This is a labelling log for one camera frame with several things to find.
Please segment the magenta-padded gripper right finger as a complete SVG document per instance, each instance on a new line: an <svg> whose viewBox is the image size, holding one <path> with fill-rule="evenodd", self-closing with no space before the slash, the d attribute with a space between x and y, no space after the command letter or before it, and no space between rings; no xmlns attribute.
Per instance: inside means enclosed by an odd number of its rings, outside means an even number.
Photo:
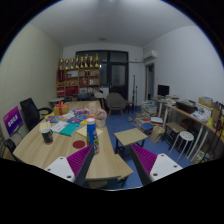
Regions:
<svg viewBox="0 0 224 224"><path fill-rule="evenodd" d="M138 145L130 145L130 155L143 185L159 180L182 169L166 154L154 154Z"/></svg>

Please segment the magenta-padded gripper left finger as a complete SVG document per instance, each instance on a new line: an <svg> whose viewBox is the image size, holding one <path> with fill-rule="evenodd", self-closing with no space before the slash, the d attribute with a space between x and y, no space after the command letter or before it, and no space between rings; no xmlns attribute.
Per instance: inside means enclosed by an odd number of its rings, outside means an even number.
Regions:
<svg viewBox="0 0 224 224"><path fill-rule="evenodd" d="M94 147L92 145L87 146L69 157L58 157L46 168L46 171L76 185L83 186L94 154Z"/></svg>

